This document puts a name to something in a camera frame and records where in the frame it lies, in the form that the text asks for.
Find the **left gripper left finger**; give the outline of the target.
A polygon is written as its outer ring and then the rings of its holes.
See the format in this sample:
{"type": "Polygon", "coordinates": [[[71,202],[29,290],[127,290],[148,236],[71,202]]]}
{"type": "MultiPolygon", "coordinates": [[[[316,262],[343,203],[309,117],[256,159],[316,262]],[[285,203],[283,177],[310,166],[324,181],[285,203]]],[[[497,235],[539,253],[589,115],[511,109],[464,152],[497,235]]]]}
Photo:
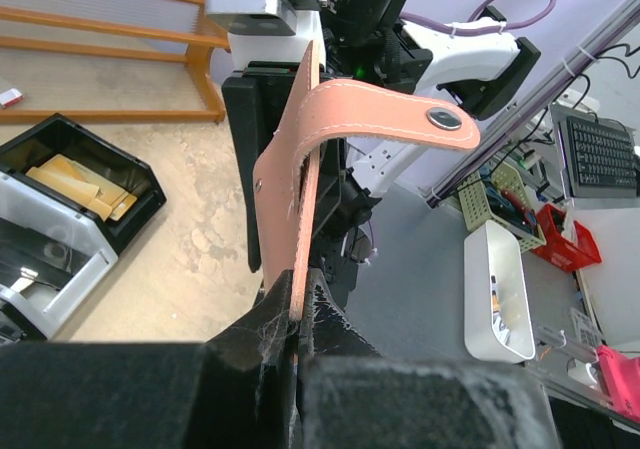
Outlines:
{"type": "Polygon", "coordinates": [[[283,447],[292,282],[204,343],[5,346],[2,446],[283,447]]]}

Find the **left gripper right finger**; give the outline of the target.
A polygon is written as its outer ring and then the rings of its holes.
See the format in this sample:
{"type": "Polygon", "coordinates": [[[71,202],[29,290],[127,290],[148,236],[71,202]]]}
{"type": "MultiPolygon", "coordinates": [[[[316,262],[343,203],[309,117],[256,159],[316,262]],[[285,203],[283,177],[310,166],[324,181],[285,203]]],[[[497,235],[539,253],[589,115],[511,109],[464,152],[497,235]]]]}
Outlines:
{"type": "Polygon", "coordinates": [[[541,385],[520,366],[382,356],[307,275],[299,409],[306,448],[552,448],[541,385]]]}

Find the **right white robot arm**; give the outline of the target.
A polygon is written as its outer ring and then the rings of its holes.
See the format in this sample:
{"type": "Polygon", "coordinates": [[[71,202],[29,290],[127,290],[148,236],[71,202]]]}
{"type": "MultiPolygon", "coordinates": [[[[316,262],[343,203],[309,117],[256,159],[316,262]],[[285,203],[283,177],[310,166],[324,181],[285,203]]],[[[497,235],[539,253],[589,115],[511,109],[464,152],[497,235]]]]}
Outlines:
{"type": "Polygon", "coordinates": [[[348,78],[404,94],[444,90],[477,120],[504,108],[540,57],[513,23],[483,2],[463,23],[404,11],[406,0],[205,0],[227,30],[234,72],[222,94],[246,204],[248,265],[264,267],[252,172],[284,113],[310,42],[320,78],[348,78]]]}

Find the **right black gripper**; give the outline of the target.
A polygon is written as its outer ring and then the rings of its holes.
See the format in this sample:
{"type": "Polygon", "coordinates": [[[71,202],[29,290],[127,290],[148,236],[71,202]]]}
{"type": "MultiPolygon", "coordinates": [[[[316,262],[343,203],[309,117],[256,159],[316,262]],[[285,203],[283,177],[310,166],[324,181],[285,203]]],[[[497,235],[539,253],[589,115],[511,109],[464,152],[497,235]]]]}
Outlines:
{"type": "Polygon", "coordinates": [[[318,63],[252,63],[221,87],[241,178],[252,272],[341,271],[333,255],[360,225],[360,187],[339,132],[318,132],[318,63]]]}

